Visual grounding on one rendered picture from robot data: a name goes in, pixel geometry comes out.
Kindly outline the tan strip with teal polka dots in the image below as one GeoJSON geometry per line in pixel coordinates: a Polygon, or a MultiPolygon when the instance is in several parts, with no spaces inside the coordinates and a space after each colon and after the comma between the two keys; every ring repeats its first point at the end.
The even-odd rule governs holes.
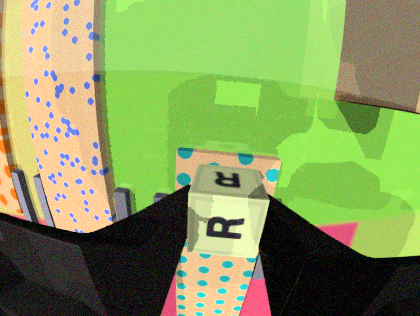
{"type": "MultiPolygon", "coordinates": [[[[199,163],[258,169],[266,194],[274,197],[280,158],[272,155],[178,147],[175,191],[193,183],[199,163]]],[[[175,270],[177,316],[239,316],[255,258],[187,252],[187,240],[175,270]]]]}

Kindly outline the orange polka-dot flat strip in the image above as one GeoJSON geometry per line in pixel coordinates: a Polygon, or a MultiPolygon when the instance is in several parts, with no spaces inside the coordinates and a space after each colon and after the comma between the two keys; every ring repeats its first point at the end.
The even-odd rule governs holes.
{"type": "Polygon", "coordinates": [[[11,171],[15,170],[15,159],[9,143],[3,84],[0,81],[0,207],[23,214],[11,175],[11,171]]]}

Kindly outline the pale yellow cube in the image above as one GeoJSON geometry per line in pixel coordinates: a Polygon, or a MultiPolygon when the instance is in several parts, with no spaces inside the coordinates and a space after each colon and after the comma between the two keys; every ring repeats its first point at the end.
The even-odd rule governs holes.
{"type": "Polygon", "coordinates": [[[199,163],[187,203],[187,252],[255,258],[268,203],[258,169],[199,163]]]}

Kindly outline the tan strip with blue dots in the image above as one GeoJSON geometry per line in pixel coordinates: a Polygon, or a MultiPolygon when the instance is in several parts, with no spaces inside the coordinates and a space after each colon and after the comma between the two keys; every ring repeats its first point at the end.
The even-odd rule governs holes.
{"type": "Polygon", "coordinates": [[[102,125],[100,74],[24,78],[33,149],[61,230],[118,222],[102,125]]]}

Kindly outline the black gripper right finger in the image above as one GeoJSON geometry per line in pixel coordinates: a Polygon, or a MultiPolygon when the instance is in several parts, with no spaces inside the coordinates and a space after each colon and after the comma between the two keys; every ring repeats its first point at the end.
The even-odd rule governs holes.
{"type": "Polygon", "coordinates": [[[369,258],[267,195],[258,248],[271,316],[375,316],[420,296],[420,255],[369,258]]]}

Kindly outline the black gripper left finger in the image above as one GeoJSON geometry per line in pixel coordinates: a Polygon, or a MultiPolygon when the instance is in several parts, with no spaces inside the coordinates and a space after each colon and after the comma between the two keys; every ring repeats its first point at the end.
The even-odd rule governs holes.
{"type": "Polygon", "coordinates": [[[80,299],[93,316],[161,316],[187,240],[190,186],[85,234],[0,212],[0,268],[80,299]]]}

